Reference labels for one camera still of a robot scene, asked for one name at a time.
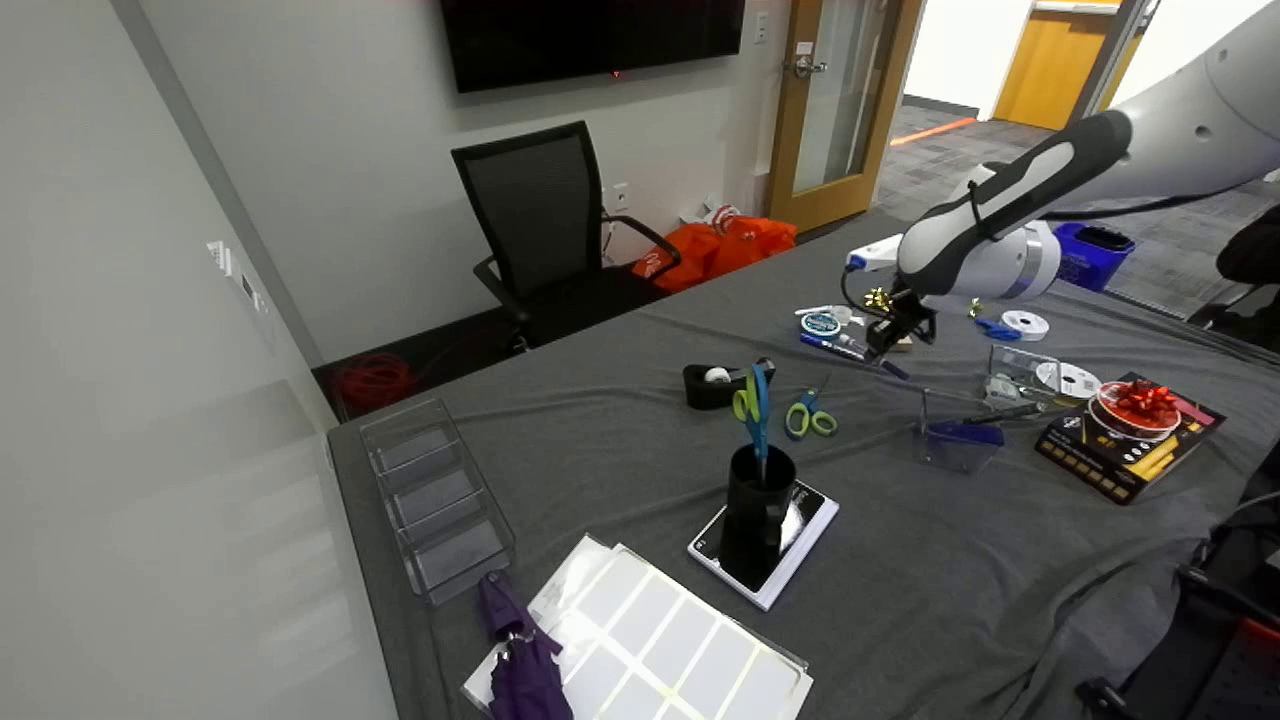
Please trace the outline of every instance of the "black office chair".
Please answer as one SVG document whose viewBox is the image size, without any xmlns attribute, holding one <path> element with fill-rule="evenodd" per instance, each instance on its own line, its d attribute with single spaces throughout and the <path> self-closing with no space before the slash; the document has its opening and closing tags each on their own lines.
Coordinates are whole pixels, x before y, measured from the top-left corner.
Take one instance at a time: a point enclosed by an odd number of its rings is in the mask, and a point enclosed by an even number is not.
<svg viewBox="0 0 1280 720">
<path fill-rule="evenodd" d="M 453 152 L 492 258 L 476 280 L 521 328 L 521 350 L 550 346 L 662 296 L 651 283 L 682 251 L 632 218 L 603 218 L 589 126 L 543 127 Z M 600 268 L 600 227 L 627 226 L 670 261 L 636 280 Z"/>
<path fill-rule="evenodd" d="M 1280 350 L 1280 204 L 1228 239 L 1218 272 L 1233 280 L 1233 287 L 1194 314 L 1190 323 Z"/>
<path fill-rule="evenodd" d="M 1115 690 L 1085 682 L 1097 720 L 1280 717 L 1280 444 L 1245 501 L 1190 557 L 1181 606 L 1155 651 Z"/>
</svg>

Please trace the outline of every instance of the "gray tablecloth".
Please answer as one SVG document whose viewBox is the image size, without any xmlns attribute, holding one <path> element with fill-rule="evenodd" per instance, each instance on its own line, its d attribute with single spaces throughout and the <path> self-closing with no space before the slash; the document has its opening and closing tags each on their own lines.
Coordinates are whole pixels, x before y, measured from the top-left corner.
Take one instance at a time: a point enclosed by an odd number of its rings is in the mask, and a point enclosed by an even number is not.
<svg viewBox="0 0 1280 720">
<path fill-rule="evenodd" d="M 1053 320 L 1042 354 L 1097 375 L 1155 375 L 1228 424 L 1129 508 L 1035 455 L 1045 424 L 1013 424 L 999 455 L 958 478 L 919 464 L 913 393 L 795 346 L 791 310 L 840 296 L 840 258 L 844 245 L 806 245 L 390 414 L 448 414 L 514 528 L 523 594 L 585 533 L 627 544 L 808 662 L 818 690 L 806 717 L 1081 717 L 1074 685 L 1123 682 L 1151 651 L 1175 610 L 1171 568 L 1275 444 L 1274 357 L 1058 287 L 1024 305 Z M 686 409 L 682 368 L 756 357 L 781 363 L 775 404 L 823 385 L 823 409 L 840 415 L 828 442 L 791 444 L 775 431 L 802 478 L 844 514 L 767 616 L 686 557 L 726 501 L 743 431 L 729 414 Z M 943 315 L 939 342 L 898 363 L 919 385 L 974 393 L 987 346 L 970 320 Z M 488 648 L 476 601 L 436 613 L 414 601 L 360 424 L 333 431 L 333 455 L 402 714 L 473 717 L 459 682 Z"/>
</svg>

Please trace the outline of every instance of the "paper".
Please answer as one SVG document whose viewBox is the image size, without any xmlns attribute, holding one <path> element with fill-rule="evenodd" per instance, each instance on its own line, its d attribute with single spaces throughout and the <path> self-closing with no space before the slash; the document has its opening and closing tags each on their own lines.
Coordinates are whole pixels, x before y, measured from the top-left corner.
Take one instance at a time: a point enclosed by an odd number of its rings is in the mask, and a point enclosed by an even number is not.
<svg viewBox="0 0 1280 720">
<path fill-rule="evenodd" d="M 565 695 L 579 720 L 787 720 L 811 690 L 802 662 L 656 572 L 627 549 L 585 537 L 529 613 L 554 632 Z M 492 695 L 498 651 L 467 675 Z"/>
</svg>

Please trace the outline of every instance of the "wall-mounted tv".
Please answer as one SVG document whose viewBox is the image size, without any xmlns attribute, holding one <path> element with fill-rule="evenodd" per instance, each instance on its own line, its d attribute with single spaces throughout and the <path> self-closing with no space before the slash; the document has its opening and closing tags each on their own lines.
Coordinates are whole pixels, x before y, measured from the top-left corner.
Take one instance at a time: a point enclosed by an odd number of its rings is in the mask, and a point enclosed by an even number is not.
<svg viewBox="0 0 1280 720">
<path fill-rule="evenodd" d="M 459 92 L 735 58 L 743 0 L 441 0 Z"/>
</svg>

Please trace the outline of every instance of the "door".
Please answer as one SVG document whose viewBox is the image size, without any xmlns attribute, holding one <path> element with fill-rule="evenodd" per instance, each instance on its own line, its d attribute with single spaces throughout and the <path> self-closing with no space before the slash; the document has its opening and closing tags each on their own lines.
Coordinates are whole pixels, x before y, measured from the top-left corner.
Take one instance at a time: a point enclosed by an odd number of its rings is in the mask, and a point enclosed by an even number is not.
<svg viewBox="0 0 1280 720">
<path fill-rule="evenodd" d="M 1033 4 L 995 119 L 1065 127 L 1114 104 L 1155 0 Z"/>
<path fill-rule="evenodd" d="M 806 227 L 874 204 L 926 0 L 795 0 L 767 218 Z"/>
</svg>

